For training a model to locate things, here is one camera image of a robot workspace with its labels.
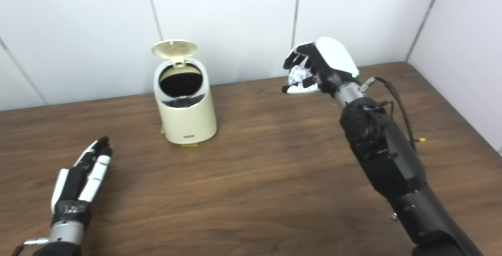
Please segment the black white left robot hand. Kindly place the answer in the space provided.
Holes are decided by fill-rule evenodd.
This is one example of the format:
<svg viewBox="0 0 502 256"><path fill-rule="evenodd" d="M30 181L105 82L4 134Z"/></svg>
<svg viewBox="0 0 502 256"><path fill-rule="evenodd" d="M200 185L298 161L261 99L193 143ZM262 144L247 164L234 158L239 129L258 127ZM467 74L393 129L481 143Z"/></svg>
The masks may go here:
<svg viewBox="0 0 502 256"><path fill-rule="evenodd" d="M109 138L104 136L91 143L73 167L59 170L51 198L51 225L79 222L88 229L91 206L111 165L112 152Z"/></svg>

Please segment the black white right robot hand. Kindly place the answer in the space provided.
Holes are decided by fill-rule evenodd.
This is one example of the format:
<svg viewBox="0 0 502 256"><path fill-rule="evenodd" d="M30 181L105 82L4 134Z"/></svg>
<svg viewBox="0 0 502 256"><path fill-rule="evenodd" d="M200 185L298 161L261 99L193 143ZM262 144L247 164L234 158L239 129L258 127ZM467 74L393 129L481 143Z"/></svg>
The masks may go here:
<svg viewBox="0 0 502 256"><path fill-rule="evenodd" d="M287 85L282 87L284 94L321 91L333 95L343 84L358 83L359 70L347 49L326 36L295 45L283 68L288 70Z"/></svg>

